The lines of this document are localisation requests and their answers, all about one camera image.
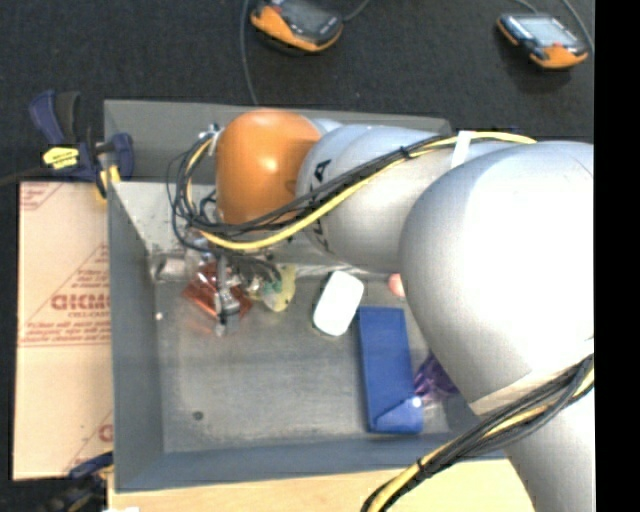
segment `white eraser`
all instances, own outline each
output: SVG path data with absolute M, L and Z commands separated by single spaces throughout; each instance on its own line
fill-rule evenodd
M 340 336 L 347 332 L 362 300 L 364 283 L 341 270 L 331 274 L 313 312 L 313 323 L 322 332 Z

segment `yellow cable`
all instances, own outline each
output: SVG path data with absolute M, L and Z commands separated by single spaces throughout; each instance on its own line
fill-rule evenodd
M 515 135 L 515 134 L 510 134 L 510 133 L 501 133 L 501 132 L 474 132 L 472 134 L 471 138 L 472 139 L 491 138 L 491 139 L 502 140 L 502 141 L 506 141 L 506 142 L 515 142 L 515 143 L 520 143 L 520 144 L 533 144 L 533 143 L 536 142 L 534 139 L 532 139 L 530 137 L 525 137 L 525 136 L 522 136 L 522 135 Z M 429 151 L 431 151 L 433 148 L 437 148 L 438 146 L 450 145 L 450 144 L 454 143 L 457 139 L 458 139 L 457 136 L 453 136 L 453 137 L 449 137 L 447 139 L 442 139 L 442 140 L 439 140 L 439 141 L 426 143 L 423 146 L 423 150 L 422 151 L 418 151 L 416 153 L 412 153 L 410 155 L 410 157 L 411 158 L 415 158 L 417 156 L 422 156 L 422 155 L 428 153 Z M 204 150 L 208 147 L 210 142 L 211 141 L 208 140 L 205 144 L 203 144 L 202 147 L 200 147 L 198 149 L 198 151 L 196 151 L 196 153 L 194 153 L 192 158 L 189 160 L 188 169 L 190 169 L 193 165 L 195 165 L 197 163 L 198 159 L 200 158 L 200 156 L 202 155 Z M 373 175 L 369 176 L 368 178 L 356 183 L 355 185 L 352 185 L 351 187 L 345 189 L 340 194 L 338 194 L 336 197 L 334 197 L 333 199 L 331 199 L 330 201 L 328 201 L 327 203 L 322 205 L 320 208 L 314 210 L 307 217 L 299 220 L 298 222 L 296 222 L 295 224 L 289 226 L 288 228 L 284 229 L 283 231 L 280 231 L 280 232 L 276 233 L 275 235 L 271 235 L 271 236 L 263 238 L 261 240 L 237 242 L 237 241 L 227 240 L 226 238 L 219 237 L 217 235 L 214 235 L 212 233 L 208 233 L 208 232 L 203 231 L 203 230 L 200 230 L 200 232 L 201 232 L 202 236 L 204 236 L 211 243 L 213 243 L 213 244 L 215 244 L 215 245 L 217 245 L 219 247 L 223 247 L 225 249 L 236 250 L 236 251 L 255 251 L 255 250 L 258 250 L 258 249 L 263 249 L 265 247 L 269 247 L 269 246 L 274 245 L 274 244 L 276 244 L 278 242 L 286 240 L 287 238 L 293 236 L 297 232 L 299 232 L 299 231 L 303 230 L 304 228 L 308 227 L 309 225 L 313 224 L 320 217 L 322 217 L 326 213 L 328 213 L 331 210 L 333 210 L 334 208 L 336 208 L 345 199 L 347 199 L 348 197 L 353 195 L 355 192 L 360 190 L 363 186 L 367 185 L 373 178 L 375 178 L 376 176 L 379 176 L 383 172 L 386 172 L 387 170 L 395 167 L 396 165 L 399 165 L 399 164 L 403 163 L 405 160 L 406 160 L 406 158 L 397 160 L 395 162 L 392 162 L 391 164 L 389 164 L 389 165 L 383 167 L 382 169 L 380 169 L 379 171 L 377 171 L 375 174 L 373 174 Z M 189 180 L 189 182 L 187 183 L 187 189 L 186 189 L 185 193 L 187 195 L 187 200 L 191 204 L 193 204 L 192 195 L 191 195 L 191 180 Z
M 593 383 L 594 379 L 595 379 L 595 370 L 594 368 L 591 368 L 589 373 L 585 376 L 582 383 L 578 387 L 578 389 L 573 393 L 573 396 L 580 395 L 580 393 L 582 393 L 585 389 L 587 389 L 588 386 L 590 386 Z M 514 416 L 513 418 L 509 418 L 504 422 L 500 423 L 499 425 L 496 425 L 492 430 L 484 434 L 482 436 L 482 439 L 487 439 L 489 437 L 492 437 L 502 432 L 503 430 L 506 430 L 511 425 L 524 422 L 526 420 L 529 420 L 530 418 L 534 418 L 539 414 L 542 414 L 550 406 L 551 404 L 539 406 L 539 407 L 536 407 L 535 409 L 522 412 L 519 415 Z M 411 480 L 421 471 L 421 466 L 424 466 L 425 464 L 427 464 L 431 459 L 433 459 L 436 455 L 438 455 L 440 452 L 445 450 L 453 442 L 454 441 L 450 441 L 444 444 L 440 448 L 434 450 L 430 454 L 420 459 L 419 463 L 412 464 L 411 466 L 406 468 L 404 471 L 402 471 L 400 474 L 398 474 L 395 478 L 393 478 L 393 480 L 387 483 L 387 485 L 378 493 L 375 499 L 371 502 L 371 504 L 367 508 L 367 512 L 380 512 L 380 510 L 383 509 L 383 507 L 388 503 L 388 501 L 393 497 L 393 495 L 396 492 L 398 492 L 400 489 L 402 489 L 402 487 L 409 480 Z

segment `blue sponge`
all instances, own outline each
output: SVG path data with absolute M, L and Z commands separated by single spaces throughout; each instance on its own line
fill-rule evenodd
M 361 306 L 357 333 L 370 432 L 418 434 L 422 401 L 415 393 L 404 310 Z

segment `cable bundle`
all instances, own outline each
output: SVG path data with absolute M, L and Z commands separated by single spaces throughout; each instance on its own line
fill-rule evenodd
M 386 511 L 420 483 L 456 462 L 500 450 L 527 437 L 589 393 L 595 386 L 594 379 L 592 354 L 560 377 L 498 410 L 465 434 L 419 459 L 376 489 L 361 511 Z
M 500 132 L 475 132 L 473 139 L 502 140 L 518 143 L 533 143 L 533 139 Z M 367 185 L 372 179 L 406 160 L 417 158 L 431 151 L 451 148 L 457 142 L 456 136 L 429 137 L 407 147 L 400 147 L 378 158 L 365 162 L 350 171 L 318 186 L 290 203 L 270 213 L 242 224 L 226 224 L 212 216 L 207 207 L 215 202 L 215 189 L 196 206 L 191 194 L 193 173 L 205 151 L 215 144 L 215 133 L 207 133 L 185 153 L 176 177 L 176 196 L 171 197 L 172 225 L 176 236 L 184 244 L 188 241 L 178 232 L 177 218 L 184 219 L 187 228 L 201 233 L 215 247 L 215 250 L 237 254 L 245 251 L 259 251 L 278 242 L 289 239 L 294 234 L 311 225 L 321 216 L 336 208 L 349 196 Z M 254 240 L 246 240 L 248 234 L 260 234 Z

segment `black floor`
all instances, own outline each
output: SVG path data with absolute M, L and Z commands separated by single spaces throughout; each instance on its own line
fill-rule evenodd
M 361 0 L 318 1 L 344 13 Z M 562 0 L 531 0 L 576 34 Z M 594 37 L 595 0 L 574 0 Z M 83 126 L 102 133 L 111 98 L 253 103 L 243 72 L 240 0 L 29 0 L 0 7 L 0 178 L 39 165 L 44 140 L 27 112 L 45 89 L 82 93 Z M 539 71 L 495 29 L 515 0 L 372 0 L 322 55 L 291 57 L 245 25 L 261 105 L 432 115 L 455 129 L 507 129 L 594 141 L 595 56 L 569 72 Z M 12 483 L 16 331 L 16 186 L 0 189 L 0 511 L 28 511 L 64 482 Z

